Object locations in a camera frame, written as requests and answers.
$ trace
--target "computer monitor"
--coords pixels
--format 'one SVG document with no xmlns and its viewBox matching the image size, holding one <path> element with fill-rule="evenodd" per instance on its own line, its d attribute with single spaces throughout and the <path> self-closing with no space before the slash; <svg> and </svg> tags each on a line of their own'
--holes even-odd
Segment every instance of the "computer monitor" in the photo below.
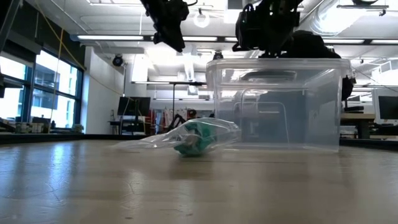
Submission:
<svg viewBox="0 0 398 224">
<path fill-rule="evenodd" d="M 149 116 L 150 97 L 120 97 L 119 116 Z"/>
<path fill-rule="evenodd" d="M 379 96 L 381 119 L 398 119 L 398 96 Z"/>
</svg>

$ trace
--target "plastic bag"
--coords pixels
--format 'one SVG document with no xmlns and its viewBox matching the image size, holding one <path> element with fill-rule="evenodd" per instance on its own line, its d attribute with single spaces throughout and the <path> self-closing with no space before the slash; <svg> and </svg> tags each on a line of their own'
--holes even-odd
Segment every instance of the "plastic bag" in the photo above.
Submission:
<svg viewBox="0 0 398 224">
<path fill-rule="evenodd" d="M 240 138 L 238 126 L 216 118 L 191 119 L 165 134 L 115 145 L 120 149 L 173 147 L 183 156 L 200 156 Z"/>
</svg>

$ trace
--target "fluorescent light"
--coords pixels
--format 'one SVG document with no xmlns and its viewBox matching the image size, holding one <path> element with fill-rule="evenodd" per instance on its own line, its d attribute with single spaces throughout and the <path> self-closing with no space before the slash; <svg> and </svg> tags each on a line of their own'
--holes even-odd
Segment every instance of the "fluorescent light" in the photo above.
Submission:
<svg viewBox="0 0 398 224">
<path fill-rule="evenodd" d="M 225 41 L 227 41 L 227 42 L 237 42 L 238 39 L 236 37 L 225 37 Z"/>
<path fill-rule="evenodd" d="M 144 40 L 140 35 L 78 35 L 79 40 Z"/>
<path fill-rule="evenodd" d="M 141 7 L 142 4 L 123 4 L 123 3 L 90 3 L 91 6 L 122 6 L 122 7 Z"/>
<path fill-rule="evenodd" d="M 154 100 L 163 100 L 163 101 L 168 101 L 168 100 L 173 100 L 172 98 L 154 98 Z M 186 99 L 178 99 L 178 98 L 176 98 L 176 99 L 174 99 L 175 101 L 213 101 L 213 99 L 209 99 L 209 100 L 206 100 L 206 99 L 189 99 L 189 98 L 186 98 Z"/>
<path fill-rule="evenodd" d="M 197 4 L 194 6 L 190 6 L 190 9 L 207 9 L 207 10 L 212 10 L 214 9 L 214 6 L 212 5 L 206 5 L 206 4 Z"/>
<path fill-rule="evenodd" d="M 131 82 L 132 84 L 169 85 L 170 82 Z"/>
<path fill-rule="evenodd" d="M 323 39 L 325 44 L 363 44 L 359 39 Z"/>
<path fill-rule="evenodd" d="M 201 22 L 199 22 L 198 20 L 200 15 L 205 17 L 205 19 Z M 210 24 L 210 16 L 207 12 L 201 12 L 200 14 L 199 11 L 197 11 L 195 16 L 193 17 L 193 23 L 199 28 L 205 28 Z"/>
<path fill-rule="evenodd" d="M 398 40 L 372 40 L 372 44 L 398 44 Z"/>
<path fill-rule="evenodd" d="M 217 37 L 182 37 L 185 41 L 217 41 Z"/>
</svg>

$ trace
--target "wall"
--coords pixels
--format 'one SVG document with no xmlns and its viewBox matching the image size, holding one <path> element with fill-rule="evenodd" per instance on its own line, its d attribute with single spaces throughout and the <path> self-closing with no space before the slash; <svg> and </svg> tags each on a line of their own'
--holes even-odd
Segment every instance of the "wall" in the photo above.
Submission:
<svg viewBox="0 0 398 224">
<path fill-rule="evenodd" d="M 112 110 L 117 117 L 119 97 L 123 93 L 123 74 L 96 55 L 92 47 L 86 48 L 85 67 L 81 123 L 86 134 L 111 134 L 108 121 Z"/>
</svg>

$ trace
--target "clear plastic bin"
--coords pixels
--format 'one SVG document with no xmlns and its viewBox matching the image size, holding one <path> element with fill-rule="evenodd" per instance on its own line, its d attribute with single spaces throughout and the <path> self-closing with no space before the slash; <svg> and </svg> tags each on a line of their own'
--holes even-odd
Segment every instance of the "clear plastic bin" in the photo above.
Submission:
<svg viewBox="0 0 398 224">
<path fill-rule="evenodd" d="M 242 130 L 238 149 L 338 151 L 343 59 L 224 59 L 207 65 L 215 116 Z"/>
</svg>

